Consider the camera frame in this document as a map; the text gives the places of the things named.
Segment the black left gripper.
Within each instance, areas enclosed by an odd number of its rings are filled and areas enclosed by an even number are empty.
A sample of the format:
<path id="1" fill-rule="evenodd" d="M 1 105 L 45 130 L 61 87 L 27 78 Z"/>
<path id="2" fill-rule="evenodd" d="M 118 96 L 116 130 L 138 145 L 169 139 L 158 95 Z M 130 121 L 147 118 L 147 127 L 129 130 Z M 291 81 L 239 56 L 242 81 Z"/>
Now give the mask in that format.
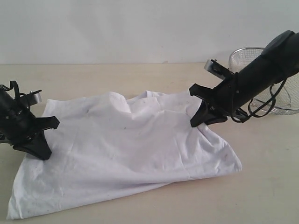
<path id="1" fill-rule="evenodd" d="M 1 116 L 0 142 L 10 144 L 14 150 L 28 153 L 40 160 L 48 160 L 52 151 L 44 131 L 57 129 L 59 124 L 55 116 L 42 118 Z"/>

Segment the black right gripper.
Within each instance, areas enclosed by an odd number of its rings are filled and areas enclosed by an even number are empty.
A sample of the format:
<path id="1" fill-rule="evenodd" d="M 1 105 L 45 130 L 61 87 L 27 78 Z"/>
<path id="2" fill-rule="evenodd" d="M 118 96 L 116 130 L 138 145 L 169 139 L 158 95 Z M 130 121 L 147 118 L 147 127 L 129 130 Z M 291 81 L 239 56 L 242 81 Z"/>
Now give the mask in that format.
<path id="1" fill-rule="evenodd" d="M 247 84 L 248 79 L 245 77 L 225 79 L 212 89 L 193 84 L 189 88 L 189 93 L 191 96 L 200 98 L 202 102 L 190 120 L 191 127 L 223 123 L 228 120 L 228 117 L 237 123 L 247 121 L 248 114 L 241 109 L 241 106 L 246 103 L 245 96 L 241 95 L 241 99 L 234 102 L 237 91 L 245 90 Z"/>

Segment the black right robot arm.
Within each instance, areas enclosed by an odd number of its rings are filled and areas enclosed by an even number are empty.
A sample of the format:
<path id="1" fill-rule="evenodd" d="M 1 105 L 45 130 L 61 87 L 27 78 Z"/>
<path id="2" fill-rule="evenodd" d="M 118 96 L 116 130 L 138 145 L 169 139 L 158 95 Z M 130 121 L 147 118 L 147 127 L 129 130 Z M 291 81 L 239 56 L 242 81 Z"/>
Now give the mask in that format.
<path id="1" fill-rule="evenodd" d="M 257 118 L 257 110 L 247 112 L 241 107 L 273 85 L 286 83 L 299 72 L 299 35 L 287 30 L 275 37 L 262 53 L 240 72 L 233 73 L 216 60 L 208 60 L 204 69 L 220 82 L 214 88 L 194 84 L 189 88 L 191 96 L 202 100 L 191 118 L 192 127 L 226 122 L 230 117 L 236 123 Z"/>

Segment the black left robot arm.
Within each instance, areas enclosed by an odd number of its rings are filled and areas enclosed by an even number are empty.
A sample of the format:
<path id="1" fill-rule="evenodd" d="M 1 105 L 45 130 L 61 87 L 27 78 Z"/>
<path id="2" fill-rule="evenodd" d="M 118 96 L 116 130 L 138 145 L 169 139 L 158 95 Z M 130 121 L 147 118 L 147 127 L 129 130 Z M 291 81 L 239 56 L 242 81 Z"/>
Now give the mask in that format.
<path id="1" fill-rule="evenodd" d="M 55 116 L 38 118 L 31 112 L 29 107 L 42 101 L 40 92 L 21 94 L 17 100 L 0 91 L 0 142 L 44 161 L 52 154 L 44 131 L 57 129 L 60 122 Z"/>

